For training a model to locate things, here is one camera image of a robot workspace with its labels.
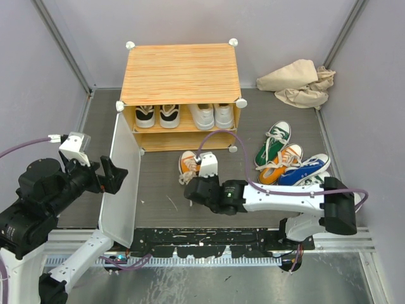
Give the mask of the orange sneaker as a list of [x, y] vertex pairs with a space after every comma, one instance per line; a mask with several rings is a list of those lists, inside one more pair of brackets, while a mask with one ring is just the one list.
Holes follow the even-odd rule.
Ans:
[[193, 151], [185, 151], [179, 158], [178, 169], [179, 178], [178, 181], [181, 185], [187, 185], [194, 177], [199, 174], [200, 165], [196, 163], [196, 154]]
[[260, 169], [258, 176], [260, 184], [276, 184], [278, 179], [288, 168], [297, 168], [301, 166], [303, 158], [303, 149], [298, 144], [290, 144], [279, 151], [276, 157]]

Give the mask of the white cabinet door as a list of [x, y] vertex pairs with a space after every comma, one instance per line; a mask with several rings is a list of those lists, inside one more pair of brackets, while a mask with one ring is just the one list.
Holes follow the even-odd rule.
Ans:
[[109, 157], [116, 167], [128, 170], [128, 175], [116, 194], [103, 194], [99, 230], [106, 237], [129, 248], [134, 240], [141, 155], [122, 113], [116, 116]]

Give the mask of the black white sneaker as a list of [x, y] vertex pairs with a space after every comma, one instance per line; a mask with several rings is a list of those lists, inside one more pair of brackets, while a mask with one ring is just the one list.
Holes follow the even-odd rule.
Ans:
[[159, 123], [162, 128], [174, 129], [180, 124], [180, 107], [178, 104], [161, 105], [159, 109]]
[[151, 128], [155, 124], [154, 106], [136, 106], [135, 107], [135, 123], [139, 128]]

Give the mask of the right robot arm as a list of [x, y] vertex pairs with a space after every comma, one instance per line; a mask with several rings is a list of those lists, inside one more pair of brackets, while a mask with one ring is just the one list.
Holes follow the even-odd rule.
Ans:
[[335, 177], [308, 186], [271, 186], [244, 180], [220, 183], [218, 176], [195, 177], [186, 185], [184, 196], [217, 214], [296, 212], [297, 216], [279, 224], [277, 240], [286, 250], [318, 233], [352, 236], [358, 231], [354, 192]]

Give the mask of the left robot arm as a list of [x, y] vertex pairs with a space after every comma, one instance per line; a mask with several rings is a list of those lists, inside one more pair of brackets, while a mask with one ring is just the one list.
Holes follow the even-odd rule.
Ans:
[[1, 212], [1, 303], [66, 303], [72, 286], [105, 251], [119, 251], [127, 236], [118, 229], [91, 237], [61, 266], [44, 274], [44, 249], [60, 213], [84, 192], [116, 194], [128, 170], [107, 156], [90, 166], [43, 158], [18, 179], [17, 200]]

